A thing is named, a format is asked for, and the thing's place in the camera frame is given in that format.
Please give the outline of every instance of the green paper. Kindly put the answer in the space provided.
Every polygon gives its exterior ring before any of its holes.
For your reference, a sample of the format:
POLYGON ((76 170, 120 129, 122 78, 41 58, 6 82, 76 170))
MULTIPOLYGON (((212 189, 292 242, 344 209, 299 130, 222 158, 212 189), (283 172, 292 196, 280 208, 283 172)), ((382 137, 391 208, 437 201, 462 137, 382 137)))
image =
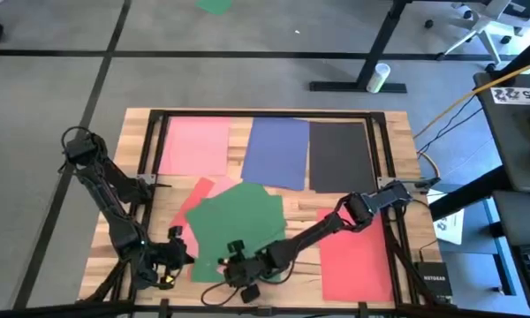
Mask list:
POLYGON ((276 240, 284 239, 286 221, 283 199, 269 195, 261 185, 241 183, 206 199, 186 214, 199 244, 199 258, 194 263, 194 282, 219 283, 223 276, 216 271, 217 260, 228 258, 228 243, 242 239, 244 254, 276 240))
POLYGON ((231 0, 199 0, 196 5, 212 14, 222 15, 231 7, 231 0))

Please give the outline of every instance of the wooden table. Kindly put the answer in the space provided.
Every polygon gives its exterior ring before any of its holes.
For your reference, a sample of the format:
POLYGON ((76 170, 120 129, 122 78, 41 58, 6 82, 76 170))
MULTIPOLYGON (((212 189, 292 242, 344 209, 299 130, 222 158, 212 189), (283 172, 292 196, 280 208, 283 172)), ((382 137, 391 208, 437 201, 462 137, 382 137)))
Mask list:
MULTIPOLYGON (((125 113, 124 125, 117 144, 114 158, 115 163, 128 175, 133 176, 138 169, 141 147, 145 138, 148 125, 148 116, 151 109, 128 109, 125 113)), ((385 112, 390 138, 390 146, 397 176, 400 178, 419 178, 420 168, 416 159, 414 142, 408 118, 405 112, 385 112)), ((355 118, 314 118, 314 121, 340 121, 357 122, 363 119, 355 118)), ((250 117, 234 117, 231 121, 230 142, 228 149, 228 177, 240 181, 241 168, 246 153, 252 119, 250 117)), ((382 149, 382 138, 378 126, 375 125, 375 137, 379 160, 381 161, 382 175, 386 176, 385 156, 382 149)), ((155 156, 155 146, 150 148, 150 158, 155 156)), ((192 191, 199 180, 196 177, 159 176, 157 182, 172 185, 172 188, 157 188, 153 210, 149 225, 150 238, 165 241, 170 220, 178 212, 179 207, 192 191)), ((286 228, 287 238, 293 237, 305 228, 313 225, 316 212, 319 208, 333 208, 344 193, 323 193, 305 189, 297 192, 278 188, 267 187, 271 194, 283 196, 284 216, 288 223, 286 228)), ((426 201, 425 197, 415 196, 416 199, 426 201)), ((422 246, 435 241, 432 217, 428 208, 419 202, 413 202, 408 207, 405 216, 408 238, 413 260, 418 260, 418 251, 422 246)), ((425 247, 424 258, 426 261, 441 261, 437 244, 425 247)), ((108 275, 117 262, 117 256, 111 246, 108 235, 108 225, 100 214, 96 225, 95 236, 88 257, 85 275, 83 277, 79 297, 90 295, 102 280, 108 275)), ((410 300, 404 269, 397 262, 401 293, 404 302, 410 300)), ((137 304, 159 305, 161 299, 169 299, 171 306, 202 306, 201 294, 212 284, 190 282, 187 275, 182 275, 172 290, 161 291, 148 288, 139 291, 137 304)), ((261 296, 252 306, 272 307, 305 307, 305 308, 357 308, 357 303, 326 301, 322 299, 322 277, 320 265, 320 252, 318 246, 311 246, 300 253, 294 273, 285 284, 261 284, 261 296)), ((220 302, 226 299, 232 289, 223 286, 207 295, 206 301, 220 302)), ((122 298, 127 295, 127 288, 123 288, 122 298)), ((241 307, 244 304, 240 297, 234 297, 226 306, 241 307)), ((392 302, 367 303, 369 308, 394 308, 392 302)))

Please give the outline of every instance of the white chair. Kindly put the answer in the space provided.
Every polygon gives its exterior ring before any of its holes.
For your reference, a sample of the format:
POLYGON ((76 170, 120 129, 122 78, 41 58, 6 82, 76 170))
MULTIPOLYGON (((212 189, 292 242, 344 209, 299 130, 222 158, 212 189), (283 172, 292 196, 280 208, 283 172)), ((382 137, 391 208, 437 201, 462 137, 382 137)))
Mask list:
MULTIPOLYGON (((488 71, 493 71, 495 70, 495 66, 501 63, 501 58, 498 56, 495 44, 491 40, 490 30, 488 28, 492 29, 492 27, 495 27, 496 34, 505 35, 501 43, 506 44, 511 40, 513 35, 522 36, 526 30, 530 29, 530 8, 516 4, 511 0, 491 0, 487 5, 470 3, 453 4, 452 6, 458 8, 463 5, 469 8, 469 11, 466 11, 464 14, 464 18, 449 19, 448 23, 467 29, 469 32, 447 50, 438 53, 435 59, 438 61, 442 60, 443 57, 452 52, 456 47, 464 42, 471 41, 477 35, 493 58, 494 63, 487 66, 488 71)), ((433 25, 434 21, 430 19, 426 21, 424 27, 430 28, 433 25)))

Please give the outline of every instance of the black paper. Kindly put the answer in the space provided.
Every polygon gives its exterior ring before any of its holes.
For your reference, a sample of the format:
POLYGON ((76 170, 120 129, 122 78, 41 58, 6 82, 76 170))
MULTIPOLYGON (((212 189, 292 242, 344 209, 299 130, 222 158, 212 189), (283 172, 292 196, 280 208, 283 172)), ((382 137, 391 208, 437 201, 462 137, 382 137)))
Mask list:
POLYGON ((376 190, 362 123, 310 123, 310 188, 317 193, 376 190))

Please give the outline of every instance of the yellow cable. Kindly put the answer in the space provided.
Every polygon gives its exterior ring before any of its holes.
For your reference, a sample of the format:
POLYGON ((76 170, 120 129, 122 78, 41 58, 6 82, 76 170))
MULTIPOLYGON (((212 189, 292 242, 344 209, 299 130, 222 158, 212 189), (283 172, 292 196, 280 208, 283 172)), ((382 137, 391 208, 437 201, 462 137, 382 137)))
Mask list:
POLYGON ((434 160, 432 160, 432 158, 430 158, 430 156, 426 155, 425 153, 420 153, 420 155, 423 156, 424 158, 426 158, 426 160, 428 160, 428 162, 432 166, 432 169, 434 169, 435 176, 439 178, 440 177, 440 170, 438 169, 438 165, 435 164, 434 160))
POLYGON ((504 81, 506 81, 508 79, 511 79, 511 78, 519 75, 522 72, 528 71, 529 69, 530 69, 530 65, 529 66, 525 66, 525 67, 523 67, 523 68, 521 68, 519 70, 516 70, 516 71, 514 71, 514 72, 512 72, 510 74, 504 75, 500 79, 493 80, 492 82, 490 82, 490 83, 488 83, 486 85, 483 85, 482 87, 476 88, 473 91, 465 94, 463 97, 461 97, 456 102, 454 102, 450 107, 448 107, 446 110, 444 110, 440 115, 438 115, 436 118, 432 119, 432 121, 428 125, 426 125, 426 127, 424 127, 420 132, 418 132, 417 134, 414 135, 414 138, 415 139, 418 138, 418 136, 423 134, 428 128, 430 128, 430 126, 435 124, 436 121, 438 121, 440 118, 442 118, 445 114, 449 113, 451 110, 453 110, 456 106, 458 106, 461 102, 463 102, 467 98, 469 98, 469 97, 471 97, 473 95, 476 95, 476 94, 484 91, 485 89, 491 88, 491 87, 493 87, 494 85, 496 85, 498 83, 501 83, 501 82, 504 82, 504 81))

